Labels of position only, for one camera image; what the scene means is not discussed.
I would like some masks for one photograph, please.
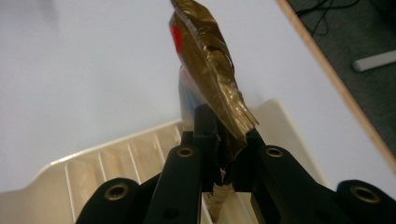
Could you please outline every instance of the white plastic tray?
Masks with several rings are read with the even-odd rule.
[[[326,185],[278,100],[269,100],[253,113],[266,144],[288,149]],[[175,121],[52,162],[27,188],[0,193],[0,223],[74,223],[85,202],[105,181],[127,177],[143,183],[158,174],[169,150],[179,144],[181,133],[182,124]],[[201,223],[212,223],[204,201]],[[257,223],[249,194],[233,193],[221,210],[219,223]]]

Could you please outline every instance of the black plastic part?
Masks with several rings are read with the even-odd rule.
[[[202,167],[202,192],[212,192],[213,183],[221,182],[217,155],[219,132],[217,117],[208,105],[195,108],[193,144],[200,148],[205,165]]]
[[[174,147],[163,167],[145,224],[200,223],[201,151],[193,146]]]
[[[139,186],[137,195],[134,197],[133,206],[129,209],[128,223],[143,223],[159,179],[160,174],[155,175]]]
[[[355,223],[396,223],[396,202],[373,185],[344,181],[338,185],[337,197]]]
[[[255,129],[247,134],[247,147],[236,157],[231,171],[228,171],[235,192],[252,191],[253,180],[257,175],[253,158],[256,158],[258,149],[264,146],[262,138]]]
[[[192,145],[193,137],[193,132],[183,132],[181,135],[180,145]]]
[[[266,222],[262,223],[352,223],[331,194],[287,150],[274,146],[260,148],[256,169],[260,185],[253,187],[254,200],[263,203],[270,195],[269,204],[273,203],[278,211],[271,214],[261,206],[253,207],[258,217],[264,217]],[[277,222],[272,216],[279,215]]]
[[[128,223],[129,208],[136,202],[138,184],[130,179],[116,178],[104,183],[91,196],[78,217],[77,224]],[[117,194],[125,194],[117,199]]]

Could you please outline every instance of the black cable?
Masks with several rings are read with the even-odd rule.
[[[323,15],[320,17],[320,19],[318,20],[317,24],[315,25],[314,30],[312,30],[311,35],[315,34],[315,31],[318,29],[320,22],[324,19],[324,17],[326,16],[327,12],[330,10],[330,8],[332,7],[332,4],[334,3],[334,0],[330,0],[330,4],[328,7],[326,7],[326,10],[323,12]]]
[[[343,5],[343,6],[336,6],[336,7],[321,7],[323,4],[325,4],[328,0],[323,0],[321,2],[319,2],[318,4],[316,4],[315,6],[311,7],[311,8],[306,8],[306,9],[302,9],[302,10],[298,10],[296,11],[296,15],[298,17],[303,16],[304,14],[313,12],[313,11],[317,11],[317,10],[335,10],[335,9],[343,9],[343,8],[348,8],[348,7],[353,7],[356,4],[359,3],[360,0],[355,0],[355,2],[348,4],[348,5]]]
[[[355,1],[354,1],[353,3],[351,3],[351,4],[333,7],[332,4],[334,3],[334,0],[331,0],[330,4],[329,4],[327,7],[323,7],[323,5],[324,5],[325,3],[328,2],[328,0],[322,0],[321,2],[317,3],[317,4],[314,5],[313,7],[310,7],[310,8],[306,8],[306,9],[302,9],[302,10],[296,11],[296,15],[297,15],[298,17],[302,17],[303,15],[309,14],[309,13],[311,13],[311,12],[313,12],[313,11],[324,10],[323,14],[321,15],[321,17],[319,18],[317,24],[315,25],[315,28],[314,28],[312,31],[310,31],[310,34],[311,34],[311,35],[314,35],[314,34],[315,34],[316,30],[318,29],[318,26],[319,26],[320,22],[322,21],[323,24],[324,24],[324,26],[325,26],[325,32],[322,33],[322,34],[316,33],[316,35],[326,35],[327,33],[329,33],[329,24],[327,23],[326,18],[325,18],[327,12],[328,12],[329,10],[335,10],[335,9],[343,9],[343,8],[353,7],[353,6],[355,6],[356,4],[358,4],[359,1],[360,1],[360,0],[355,0]]]

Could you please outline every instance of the gray floor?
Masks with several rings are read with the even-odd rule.
[[[289,2],[295,11],[318,3],[317,0]],[[351,2],[354,0],[335,0],[333,6]],[[308,30],[315,27],[323,12],[301,17]],[[396,157],[396,63],[362,73],[351,67],[355,60],[396,50],[396,24],[384,21],[368,0],[360,0],[354,7],[329,10],[325,18],[328,33],[320,35],[327,30],[326,22],[321,22],[315,41]]]

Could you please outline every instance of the white surface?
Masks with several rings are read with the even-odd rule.
[[[330,187],[396,178],[273,0],[200,1],[249,105],[286,105]],[[179,117],[168,1],[3,1],[0,191],[44,165]]]

